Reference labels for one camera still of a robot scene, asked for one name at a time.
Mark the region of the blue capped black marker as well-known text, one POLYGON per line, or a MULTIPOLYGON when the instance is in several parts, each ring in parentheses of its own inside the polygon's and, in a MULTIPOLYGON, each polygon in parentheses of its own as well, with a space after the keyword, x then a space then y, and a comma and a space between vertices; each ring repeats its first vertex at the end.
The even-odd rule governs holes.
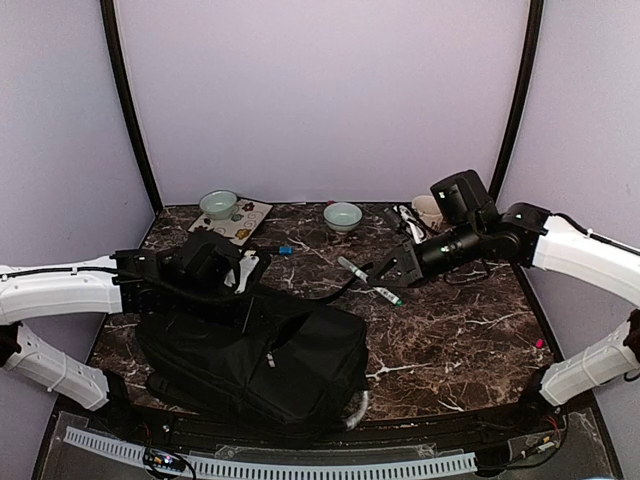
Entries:
POLYGON ((294 253, 292 246, 261 246, 257 250, 269 255, 290 256, 294 253))

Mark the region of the black student backpack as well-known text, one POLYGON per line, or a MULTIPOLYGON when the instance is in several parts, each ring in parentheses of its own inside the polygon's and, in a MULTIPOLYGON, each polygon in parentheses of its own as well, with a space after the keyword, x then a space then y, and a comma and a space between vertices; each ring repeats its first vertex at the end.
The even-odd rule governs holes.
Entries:
POLYGON ((367 325, 331 300, 258 285, 194 312, 144 314, 135 338, 152 369, 146 387, 277 445, 350 431, 369 403, 367 325))

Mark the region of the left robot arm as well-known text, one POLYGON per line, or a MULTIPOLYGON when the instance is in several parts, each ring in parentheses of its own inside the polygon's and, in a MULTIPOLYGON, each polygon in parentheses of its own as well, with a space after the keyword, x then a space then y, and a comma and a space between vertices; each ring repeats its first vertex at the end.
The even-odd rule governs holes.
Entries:
POLYGON ((63 395, 120 436, 141 427, 117 374, 90 367, 38 337, 25 322, 80 313, 148 314, 194 310, 227 301, 227 277, 238 286, 243 254, 215 232, 191 235, 180 247, 154 253, 121 250, 78 263, 1 268, 1 367, 63 395))

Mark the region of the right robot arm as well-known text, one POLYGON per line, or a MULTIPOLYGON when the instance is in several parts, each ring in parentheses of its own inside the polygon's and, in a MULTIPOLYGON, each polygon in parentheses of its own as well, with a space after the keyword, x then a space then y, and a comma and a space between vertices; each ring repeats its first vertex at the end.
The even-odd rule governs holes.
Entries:
MULTIPOLYGON (((395 247, 370 273, 376 287, 425 283, 476 260, 503 260, 564 274, 639 303, 639 251, 580 226, 564 213, 529 203, 499 212, 478 174, 467 170, 431 192, 450 229, 395 247)), ((549 409, 639 369, 639 312, 573 357, 537 371, 510 413, 521 434, 534 432, 549 409)))

